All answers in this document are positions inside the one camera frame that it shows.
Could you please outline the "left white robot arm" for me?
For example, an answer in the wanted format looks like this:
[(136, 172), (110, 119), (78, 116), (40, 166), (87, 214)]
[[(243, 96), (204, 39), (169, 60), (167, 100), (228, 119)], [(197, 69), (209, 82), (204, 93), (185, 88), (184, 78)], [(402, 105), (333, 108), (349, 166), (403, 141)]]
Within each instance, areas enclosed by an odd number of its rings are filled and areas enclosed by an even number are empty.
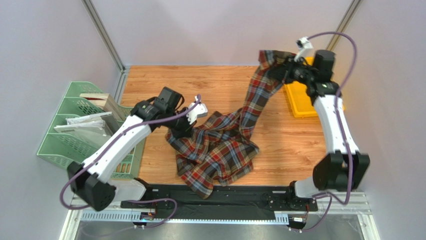
[(124, 158), (155, 129), (164, 126), (178, 137), (188, 137), (198, 118), (205, 117), (208, 108), (201, 95), (189, 107), (178, 110), (184, 97), (164, 87), (159, 96), (138, 102), (121, 127), (94, 154), (82, 163), (67, 167), (69, 181), (63, 187), (70, 188), (86, 204), (71, 206), (60, 196), (61, 204), (70, 210), (92, 208), (100, 212), (116, 202), (142, 200), (147, 185), (140, 179), (113, 180), (112, 174)]

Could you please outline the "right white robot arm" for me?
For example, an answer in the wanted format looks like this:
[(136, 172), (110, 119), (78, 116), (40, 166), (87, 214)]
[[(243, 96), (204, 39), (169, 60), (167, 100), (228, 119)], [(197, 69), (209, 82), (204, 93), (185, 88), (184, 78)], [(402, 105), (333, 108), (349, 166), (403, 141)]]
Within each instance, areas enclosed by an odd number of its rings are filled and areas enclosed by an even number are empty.
[(332, 51), (318, 50), (312, 65), (290, 55), (270, 72), (284, 84), (306, 86), (306, 95), (323, 130), (325, 157), (314, 167), (311, 177), (293, 183), (294, 195), (300, 199), (319, 198), (332, 190), (345, 191), (349, 198), (370, 166), (370, 157), (361, 153), (346, 122), (340, 86), (332, 81), (334, 63)]

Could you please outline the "plaid long sleeve shirt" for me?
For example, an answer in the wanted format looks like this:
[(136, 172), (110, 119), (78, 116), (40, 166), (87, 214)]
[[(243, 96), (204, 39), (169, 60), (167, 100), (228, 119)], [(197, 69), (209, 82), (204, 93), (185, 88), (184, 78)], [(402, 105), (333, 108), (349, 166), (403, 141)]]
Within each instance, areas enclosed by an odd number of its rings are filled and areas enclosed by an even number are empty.
[(165, 140), (175, 150), (177, 175), (201, 199), (212, 193), (215, 181), (226, 187), (250, 173), (260, 152), (251, 140), (255, 126), (269, 99), (284, 85), (269, 71), (294, 53), (261, 50), (259, 66), (252, 75), (243, 106), (228, 114), (215, 111), (188, 137), (168, 131)]

